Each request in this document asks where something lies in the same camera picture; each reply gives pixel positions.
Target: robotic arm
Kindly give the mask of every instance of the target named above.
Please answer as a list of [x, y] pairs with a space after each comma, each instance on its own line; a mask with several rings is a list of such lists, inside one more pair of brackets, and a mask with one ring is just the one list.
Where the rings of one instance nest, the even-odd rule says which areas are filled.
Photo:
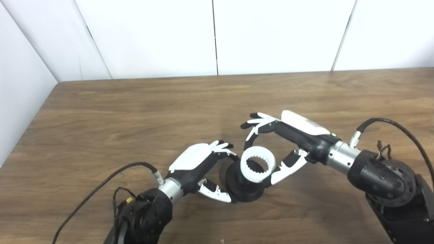
[[[246, 139], [245, 152], [226, 173], [228, 190], [240, 201], [254, 201], [264, 188], [293, 174], [307, 162], [320, 162], [343, 173], [353, 186], [365, 192], [369, 205], [393, 243], [434, 243], [434, 193], [428, 183], [405, 163], [391, 157], [383, 158], [381, 148], [379, 153], [356, 148], [360, 135], [370, 123], [375, 120], [395, 122], [372, 119], [362, 124], [347, 144], [324, 127], [291, 111], [283, 111], [282, 119], [263, 113], [250, 116], [253, 119], [241, 125], [242, 129], [253, 126]], [[411, 135], [399, 124], [394, 125]], [[252, 147], [260, 133], [269, 132], [299, 147], [285, 157], [279, 167], [268, 149]], [[412, 139], [419, 147], [417, 140]], [[422, 146], [419, 149], [429, 163]], [[263, 170], [249, 159], [251, 157], [264, 159], [268, 170]]]

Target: black base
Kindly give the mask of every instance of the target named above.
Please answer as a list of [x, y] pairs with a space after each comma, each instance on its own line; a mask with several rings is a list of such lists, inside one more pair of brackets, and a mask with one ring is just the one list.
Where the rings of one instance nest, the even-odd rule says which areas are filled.
[[[247, 163], [256, 172], [264, 172], [257, 162], [247, 160]], [[261, 184], [251, 182], [242, 175], [239, 160], [232, 163], [226, 170], [226, 187], [239, 201], [243, 202], [254, 201], [264, 193], [264, 187]]]

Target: wooden table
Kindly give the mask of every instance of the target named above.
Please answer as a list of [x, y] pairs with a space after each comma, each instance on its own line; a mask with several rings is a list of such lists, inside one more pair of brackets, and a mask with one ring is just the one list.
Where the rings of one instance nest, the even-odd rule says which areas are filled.
[[[55, 87], [0, 170], [0, 243], [51, 243], [75, 206], [121, 166], [148, 161], [162, 173], [190, 145], [224, 139], [242, 154], [251, 112], [289, 109], [348, 141], [373, 116], [406, 126], [434, 154], [434, 69], [63, 82]], [[430, 182], [422, 157], [387, 124], [366, 131]], [[295, 146], [276, 134], [258, 138], [277, 160]], [[230, 161], [208, 174], [219, 181]], [[71, 220], [58, 243], [96, 243], [112, 225], [117, 186], [156, 186], [145, 169], [125, 171]], [[389, 244], [364, 194], [330, 167], [308, 164], [252, 203], [225, 204], [200, 194], [174, 208], [160, 243]]]

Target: white ring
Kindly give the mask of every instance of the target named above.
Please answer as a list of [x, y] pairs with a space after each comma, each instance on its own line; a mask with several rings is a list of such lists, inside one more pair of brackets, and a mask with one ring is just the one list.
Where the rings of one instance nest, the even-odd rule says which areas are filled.
[[[249, 166], [247, 165], [247, 160], [252, 157], [258, 157], [263, 159], [267, 163], [267, 171], [263, 173], [258, 173], [253, 171]], [[246, 151], [244, 151], [243, 155], [241, 156], [241, 173], [243, 173], [244, 177], [248, 179], [251, 182], [259, 183], [262, 182], [267, 176], [273, 172], [274, 168], [276, 167], [276, 159], [274, 158], [274, 155], [270, 150], [254, 146], [251, 148], [248, 148]]]

